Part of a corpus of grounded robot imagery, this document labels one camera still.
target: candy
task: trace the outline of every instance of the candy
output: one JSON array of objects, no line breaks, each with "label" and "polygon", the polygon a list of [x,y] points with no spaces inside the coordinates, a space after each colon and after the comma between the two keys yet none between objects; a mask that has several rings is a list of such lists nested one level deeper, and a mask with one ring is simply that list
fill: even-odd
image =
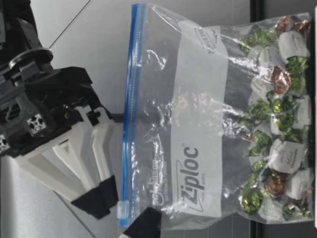
[{"label": "candy", "polygon": [[288,72],[280,67],[275,67],[271,80],[274,82],[275,95],[285,94],[291,86],[291,78]]},{"label": "candy", "polygon": [[303,160],[304,147],[300,143],[275,140],[270,149],[268,166],[281,173],[295,173]]},{"label": "candy", "polygon": [[297,31],[282,33],[278,39],[278,48],[284,63],[288,63],[288,59],[294,56],[310,56],[303,36]]},{"label": "candy", "polygon": [[275,42],[277,40],[276,32],[272,31],[263,31],[261,29],[257,29],[253,34],[245,36],[239,44],[240,50],[244,54],[248,54],[251,48],[260,45],[262,47],[266,47],[269,44]]},{"label": "candy", "polygon": [[303,129],[306,125],[312,124],[311,100],[308,95],[297,100],[299,104],[294,116],[294,129]]},{"label": "candy", "polygon": [[307,220],[311,217],[311,212],[307,207],[299,208],[293,202],[289,202],[283,206],[283,217],[286,221]]},{"label": "candy", "polygon": [[259,130],[254,132],[253,141],[256,145],[250,150],[249,156],[265,155],[272,144],[272,139]]},{"label": "candy", "polygon": [[263,68],[271,68],[275,66],[284,67],[277,45],[268,46],[262,49],[259,55],[259,66]]},{"label": "candy", "polygon": [[254,120],[266,120],[271,112],[269,104],[264,100],[258,100],[256,104],[249,106],[246,110],[246,113]]},{"label": "candy", "polygon": [[261,207],[262,196],[257,188],[243,191],[241,206],[248,214],[255,214]]},{"label": "candy", "polygon": [[285,193],[284,183],[278,177],[270,176],[264,182],[264,188],[269,194],[278,197]]},{"label": "candy", "polygon": [[294,26],[294,21],[290,16],[282,18],[276,26],[278,32],[290,31]]},{"label": "candy", "polygon": [[264,197],[258,215],[267,222],[283,221],[283,205],[270,196]]},{"label": "candy", "polygon": [[311,31],[312,25],[308,21],[303,21],[302,23],[298,23],[294,25],[294,30],[304,33],[306,36],[309,35]]},{"label": "candy", "polygon": [[253,92],[256,92],[260,96],[261,99],[267,101],[266,95],[268,92],[273,90],[273,85],[256,76],[251,81],[251,88]]},{"label": "candy", "polygon": [[288,59],[286,69],[292,76],[292,85],[290,89],[297,96],[300,96],[306,87],[303,73],[307,68],[307,58],[292,57]]},{"label": "candy", "polygon": [[252,165],[252,172],[254,173],[260,172],[264,168],[264,166],[265,166],[265,163],[263,161],[255,162]]},{"label": "candy", "polygon": [[285,194],[296,200],[301,200],[307,190],[311,189],[314,180],[312,168],[297,171],[285,185]]}]

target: white candy wrapper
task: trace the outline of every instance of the white candy wrapper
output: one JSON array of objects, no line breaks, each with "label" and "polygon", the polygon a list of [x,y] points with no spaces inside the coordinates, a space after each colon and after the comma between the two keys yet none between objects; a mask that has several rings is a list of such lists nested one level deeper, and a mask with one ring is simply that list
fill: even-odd
[{"label": "white candy wrapper", "polygon": [[252,49],[250,49],[250,51],[248,53],[248,58],[258,60],[258,57],[259,57],[260,53],[262,52],[262,50],[263,50],[262,46],[253,47]]},{"label": "white candy wrapper", "polygon": [[312,124],[312,107],[311,100],[308,95],[298,99],[299,103],[294,116],[294,129],[303,129],[306,125]]},{"label": "white candy wrapper", "polygon": [[273,90],[273,85],[263,81],[260,77],[256,76],[252,79],[251,88],[256,92],[260,98],[268,102],[266,95]]},{"label": "white candy wrapper", "polygon": [[268,166],[281,173],[293,174],[301,165],[303,153],[303,144],[277,139],[271,147]]},{"label": "white candy wrapper", "polygon": [[271,116],[271,119],[270,119],[270,128],[271,128],[271,133],[274,134],[274,135],[281,135],[283,132],[280,131],[278,129],[278,127],[276,126],[276,122],[278,121],[278,119],[274,116]]},{"label": "white candy wrapper", "polygon": [[283,221],[284,218],[282,210],[282,203],[274,201],[271,196],[268,196],[263,199],[258,215],[269,222]]},{"label": "white candy wrapper", "polygon": [[297,171],[285,185],[285,194],[296,200],[301,200],[306,191],[312,189],[314,181],[313,168]]},{"label": "white candy wrapper", "polygon": [[255,103],[257,103],[258,100],[260,100],[261,97],[256,93],[256,92],[252,92],[249,101],[248,101],[248,105],[251,106]]},{"label": "white candy wrapper", "polygon": [[265,47],[260,53],[259,65],[263,68],[271,68],[275,66],[285,68],[278,46],[272,45]]},{"label": "white candy wrapper", "polygon": [[278,47],[284,63],[293,56],[305,58],[310,56],[303,36],[296,31],[282,33],[278,39]]}]

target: wrapped candy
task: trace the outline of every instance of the wrapped candy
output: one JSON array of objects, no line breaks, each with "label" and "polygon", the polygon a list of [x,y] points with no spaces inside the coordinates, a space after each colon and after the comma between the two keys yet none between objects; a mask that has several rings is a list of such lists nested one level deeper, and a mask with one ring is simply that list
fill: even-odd
[{"label": "wrapped candy", "polygon": [[300,167],[303,154],[303,144],[277,139],[270,149],[268,166],[281,173],[293,174]]},{"label": "wrapped candy", "polygon": [[244,38],[263,48],[246,110],[247,122],[257,123],[249,127],[253,136],[248,158],[253,165],[242,186],[241,206],[270,223],[311,217],[307,197],[314,173],[306,157],[312,116],[304,74],[310,56],[304,41],[309,26],[287,16],[276,25],[276,39],[268,45],[260,44],[255,33]]},{"label": "wrapped candy", "polygon": [[252,188],[245,190],[242,193],[242,209],[248,214],[255,214],[258,212],[262,204],[262,195],[259,189]]},{"label": "wrapped candy", "polygon": [[310,56],[303,36],[297,31],[284,32],[278,39],[278,48],[284,63],[288,63],[288,59],[291,57],[303,57]]},{"label": "wrapped candy", "polygon": [[276,26],[277,32],[286,32],[290,31],[294,26],[294,21],[290,16],[283,17]]},{"label": "wrapped candy", "polygon": [[286,183],[286,195],[295,200],[301,200],[305,193],[311,189],[314,181],[314,171],[312,168],[297,171]]},{"label": "wrapped candy", "polygon": [[280,67],[274,68],[271,80],[274,83],[274,93],[276,95],[284,95],[292,83],[289,73]]}]

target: white surface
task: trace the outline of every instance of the white surface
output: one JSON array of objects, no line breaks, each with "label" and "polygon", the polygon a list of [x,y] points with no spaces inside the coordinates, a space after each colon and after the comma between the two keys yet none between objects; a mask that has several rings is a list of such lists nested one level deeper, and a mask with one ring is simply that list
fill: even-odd
[{"label": "white surface", "polygon": [[43,47],[50,47],[89,0],[31,0]]},{"label": "white surface", "polygon": [[[53,65],[85,67],[102,103],[112,113],[121,113],[124,107],[131,3],[131,0],[91,0],[52,47],[55,56]],[[153,3],[184,15],[202,26],[249,22],[249,0],[154,0]],[[44,46],[49,46],[83,5],[82,0],[32,0]],[[122,125],[115,125],[109,148],[120,196]],[[50,153],[49,160],[59,161],[53,153]],[[66,166],[62,169],[72,174]],[[79,209],[72,209],[95,237],[120,236],[115,208],[100,221]],[[2,221],[1,232],[4,238],[92,237],[52,191],[8,160],[2,161]],[[231,237],[226,231],[230,229],[221,229],[221,237]],[[162,236],[179,238],[185,237],[185,234],[188,237],[206,238],[209,232],[191,236],[191,232],[181,231],[163,233]]]}]

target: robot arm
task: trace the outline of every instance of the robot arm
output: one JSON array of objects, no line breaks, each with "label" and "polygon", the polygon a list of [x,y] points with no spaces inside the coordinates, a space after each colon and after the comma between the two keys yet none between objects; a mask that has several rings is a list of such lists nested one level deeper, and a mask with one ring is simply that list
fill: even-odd
[{"label": "robot arm", "polygon": [[[53,69],[52,59],[30,1],[0,0],[0,156],[100,219],[118,201],[105,145],[114,121],[85,69]],[[80,183],[45,159],[49,149]]]}]

